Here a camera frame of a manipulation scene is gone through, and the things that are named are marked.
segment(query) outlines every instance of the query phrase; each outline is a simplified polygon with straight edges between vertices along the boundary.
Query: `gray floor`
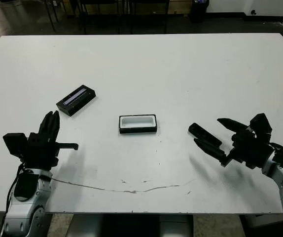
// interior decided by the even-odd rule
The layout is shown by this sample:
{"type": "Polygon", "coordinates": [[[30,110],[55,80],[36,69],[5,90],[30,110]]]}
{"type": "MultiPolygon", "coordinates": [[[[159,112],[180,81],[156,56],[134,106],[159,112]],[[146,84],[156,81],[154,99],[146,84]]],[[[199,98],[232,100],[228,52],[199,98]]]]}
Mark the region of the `gray floor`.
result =
{"type": "MultiPolygon", "coordinates": [[[[0,36],[4,35],[80,35],[83,24],[78,17],[66,16],[60,6],[55,7],[59,22],[52,29],[45,5],[41,0],[16,0],[0,3],[0,36]]],[[[281,33],[279,22],[250,22],[241,18],[208,18],[202,23],[191,23],[183,15],[171,15],[167,21],[168,34],[184,33],[281,33]]],[[[87,34],[130,34],[129,16],[90,16],[86,19],[87,34]]],[[[139,16],[134,20],[133,34],[162,34],[162,16],[139,16]]]]}

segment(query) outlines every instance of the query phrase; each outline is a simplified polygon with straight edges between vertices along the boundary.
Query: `black box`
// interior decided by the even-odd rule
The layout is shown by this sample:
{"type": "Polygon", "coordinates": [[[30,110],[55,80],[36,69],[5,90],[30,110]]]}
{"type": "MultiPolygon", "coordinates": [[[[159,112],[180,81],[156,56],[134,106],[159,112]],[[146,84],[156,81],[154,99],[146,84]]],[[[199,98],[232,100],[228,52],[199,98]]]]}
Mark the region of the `black box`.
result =
{"type": "Polygon", "coordinates": [[[80,110],[83,106],[89,103],[96,97],[96,93],[93,89],[86,87],[85,85],[80,86],[56,105],[59,110],[64,112],[65,114],[72,116],[78,110],[80,110]]]}

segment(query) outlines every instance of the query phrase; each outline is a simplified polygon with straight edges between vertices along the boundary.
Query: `chair leg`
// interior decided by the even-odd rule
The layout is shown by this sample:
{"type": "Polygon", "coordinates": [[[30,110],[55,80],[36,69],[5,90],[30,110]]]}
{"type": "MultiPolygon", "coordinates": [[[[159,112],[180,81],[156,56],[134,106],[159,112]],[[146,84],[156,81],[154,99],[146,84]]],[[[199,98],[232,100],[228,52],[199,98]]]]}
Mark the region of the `chair leg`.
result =
{"type": "Polygon", "coordinates": [[[119,15],[118,7],[119,7],[119,5],[118,5],[118,0],[117,0],[116,1],[116,11],[117,11],[116,17],[117,17],[117,34],[119,35],[120,34],[120,23],[121,23],[121,21],[120,21],[120,15],[119,15]]]}
{"type": "Polygon", "coordinates": [[[63,8],[64,8],[64,11],[65,11],[65,15],[67,15],[67,11],[66,11],[64,0],[62,0],[62,4],[63,4],[63,8]]]}
{"type": "Polygon", "coordinates": [[[122,13],[125,14],[125,0],[122,0],[122,13]]]}
{"type": "Polygon", "coordinates": [[[129,1],[129,11],[130,11],[130,25],[131,25],[131,29],[130,29],[130,32],[131,34],[133,33],[133,21],[134,21],[134,16],[132,14],[132,10],[133,10],[133,3],[132,3],[132,0],[127,0],[129,1]]]}
{"type": "Polygon", "coordinates": [[[51,22],[53,31],[56,32],[54,24],[53,24],[52,17],[51,17],[51,14],[50,14],[49,9],[48,9],[48,5],[47,5],[47,1],[46,0],[44,0],[44,5],[45,5],[46,11],[47,11],[47,15],[48,15],[49,21],[51,22]]]}
{"type": "Polygon", "coordinates": [[[82,19],[82,24],[83,24],[83,33],[86,35],[87,34],[87,29],[86,29],[86,19],[87,19],[87,15],[84,14],[83,11],[83,7],[85,7],[83,4],[81,4],[81,8],[80,8],[80,16],[82,19]]]}
{"type": "Polygon", "coordinates": [[[58,18],[57,18],[55,6],[54,6],[54,0],[52,0],[52,8],[53,8],[53,12],[54,12],[54,15],[55,15],[55,18],[56,18],[56,22],[58,22],[58,18]]]}
{"type": "Polygon", "coordinates": [[[167,33],[167,21],[168,21],[168,10],[169,10],[169,0],[166,3],[166,11],[165,11],[165,34],[167,33]]]}
{"type": "Polygon", "coordinates": [[[86,15],[88,16],[89,13],[88,13],[88,10],[87,10],[87,6],[86,5],[83,5],[84,6],[84,10],[86,11],[86,15]]]}

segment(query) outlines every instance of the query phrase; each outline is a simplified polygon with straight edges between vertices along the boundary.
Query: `white table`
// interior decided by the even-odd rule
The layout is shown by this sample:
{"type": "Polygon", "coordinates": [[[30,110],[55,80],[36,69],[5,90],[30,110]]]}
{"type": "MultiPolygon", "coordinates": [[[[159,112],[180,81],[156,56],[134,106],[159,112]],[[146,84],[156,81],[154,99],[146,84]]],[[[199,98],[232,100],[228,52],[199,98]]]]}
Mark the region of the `white table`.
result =
{"type": "Polygon", "coordinates": [[[38,131],[81,84],[97,98],[69,118],[49,212],[281,213],[273,180],[204,154],[197,122],[231,149],[217,118],[248,124],[265,112],[283,145],[283,37],[279,34],[7,36],[0,38],[0,211],[19,159],[2,136],[38,131]],[[119,115],[157,115],[156,134],[118,132],[119,115]]]}

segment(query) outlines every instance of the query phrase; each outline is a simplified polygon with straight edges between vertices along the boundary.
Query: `black cable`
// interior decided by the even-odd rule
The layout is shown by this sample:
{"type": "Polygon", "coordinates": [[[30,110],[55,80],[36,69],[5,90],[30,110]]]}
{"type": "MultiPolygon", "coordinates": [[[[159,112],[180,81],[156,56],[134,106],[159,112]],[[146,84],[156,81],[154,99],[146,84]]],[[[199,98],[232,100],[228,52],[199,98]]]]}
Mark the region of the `black cable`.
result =
{"type": "Polygon", "coordinates": [[[9,189],[9,191],[8,191],[8,194],[7,194],[7,202],[6,202],[6,206],[5,206],[5,214],[4,214],[4,216],[2,217],[2,222],[1,222],[1,229],[2,229],[3,224],[4,224],[5,216],[6,216],[7,212],[8,212],[8,210],[9,210],[9,206],[10,206],[10,202],[11,202],[11,198],[10,198],[11,190],[12,190],[13,186],[15,185],[15,183],[18,181],[18,177],[19,177],[19,174],[20,174],[20,171],[21,171],[21,170],[24,170],[24,164],[23,164],[23,163],[21,163],[21,164],[19,165],[18,170],[17,170],[17,174],[16,174],[16,176],[15,176],[15,179],[13,180],[13,182],[12,182],[12,184],[11,184],[11,187],[10,187],[10,189],[9,189]]]}

